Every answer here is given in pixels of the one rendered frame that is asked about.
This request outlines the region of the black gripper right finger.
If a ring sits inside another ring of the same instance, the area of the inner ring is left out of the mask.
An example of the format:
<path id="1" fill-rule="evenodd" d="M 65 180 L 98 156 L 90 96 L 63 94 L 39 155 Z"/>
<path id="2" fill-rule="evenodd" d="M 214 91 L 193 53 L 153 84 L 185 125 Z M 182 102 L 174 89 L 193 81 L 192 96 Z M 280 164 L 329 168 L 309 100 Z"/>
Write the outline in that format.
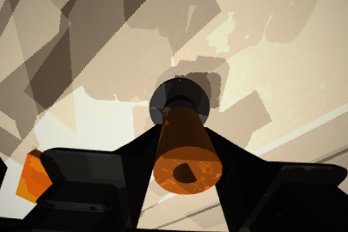
<path id="1" fill-rule="evenodd" d="M 250 232 L 248 227 L 283 183 L 339 186 L 348 173 L 330 163 L 268 162 L 210 128 L 205 130 L 222 163 L 215 188 L 229 232 Z"/>

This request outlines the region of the orange knob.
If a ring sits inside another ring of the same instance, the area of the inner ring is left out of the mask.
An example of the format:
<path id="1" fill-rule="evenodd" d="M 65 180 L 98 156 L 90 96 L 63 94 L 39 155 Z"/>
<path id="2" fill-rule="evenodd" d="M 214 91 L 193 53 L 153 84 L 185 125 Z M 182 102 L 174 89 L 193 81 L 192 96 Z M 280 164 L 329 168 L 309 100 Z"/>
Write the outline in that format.
<path id="1" fill-rule="evenodd" d="M 181 195 L 204 192 L 220 179 L 222 163 L 198 114 L 176 107 L 164 116 L 153 167 L 164 190 Z"/>

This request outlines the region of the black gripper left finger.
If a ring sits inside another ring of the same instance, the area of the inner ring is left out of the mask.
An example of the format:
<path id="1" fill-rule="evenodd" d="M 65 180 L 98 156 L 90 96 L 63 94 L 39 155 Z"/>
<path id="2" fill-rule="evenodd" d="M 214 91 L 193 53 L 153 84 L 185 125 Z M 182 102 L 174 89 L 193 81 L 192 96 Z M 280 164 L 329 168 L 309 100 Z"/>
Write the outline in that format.
<path id="1" fill-rule="evenodd" d="M 136 229 L 152 175 L 162 124 L 115 151 L 57 147 L 40 153 L 51 182 L 94 182 L 117 187 L 124 225 Z"/>

